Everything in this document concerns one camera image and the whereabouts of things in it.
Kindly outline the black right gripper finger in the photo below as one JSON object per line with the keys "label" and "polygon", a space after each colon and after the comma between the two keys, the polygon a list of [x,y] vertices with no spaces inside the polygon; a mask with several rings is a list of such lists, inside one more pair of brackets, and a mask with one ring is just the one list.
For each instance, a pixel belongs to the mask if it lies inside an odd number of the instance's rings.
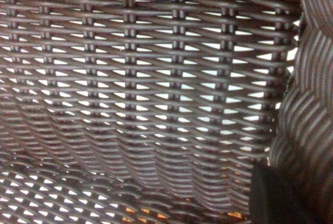
{"label": "black right gripper finger", "polygon": [[268,166],[253,167],[249,200],[252,223],[306,223],[291,184]]}

